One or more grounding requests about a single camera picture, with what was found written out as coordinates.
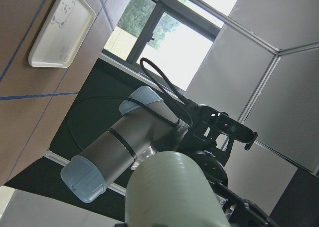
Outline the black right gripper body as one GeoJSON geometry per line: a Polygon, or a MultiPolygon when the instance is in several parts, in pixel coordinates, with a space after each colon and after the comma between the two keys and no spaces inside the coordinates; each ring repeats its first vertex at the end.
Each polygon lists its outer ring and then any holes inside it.
{"type": "Polygon", "coordinates": [[[222,199],[222,210],[232,227],[277,227],[259,206],[228,188],[225,165],[235,139],[230,133],[213,127],[193,127],[185,134],[170,131],[159,140],[160,151],[172,151],[191,157],[203,170],[212,190],[222,199]]]}

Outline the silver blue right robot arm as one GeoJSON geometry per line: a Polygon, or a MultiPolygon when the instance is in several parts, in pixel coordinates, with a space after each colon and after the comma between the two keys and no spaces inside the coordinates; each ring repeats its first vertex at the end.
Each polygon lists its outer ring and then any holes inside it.
{"type": "Polygon", "coordinates": [[[121,118],[71,158],[61,178],[93,202],[127,168],[126,227],[274,227],[255,203],[228,189],[235,141],[250,149],[257,133],[206,105],[184,99],[189,122],[150,87],[121,99],[121,118]]]}

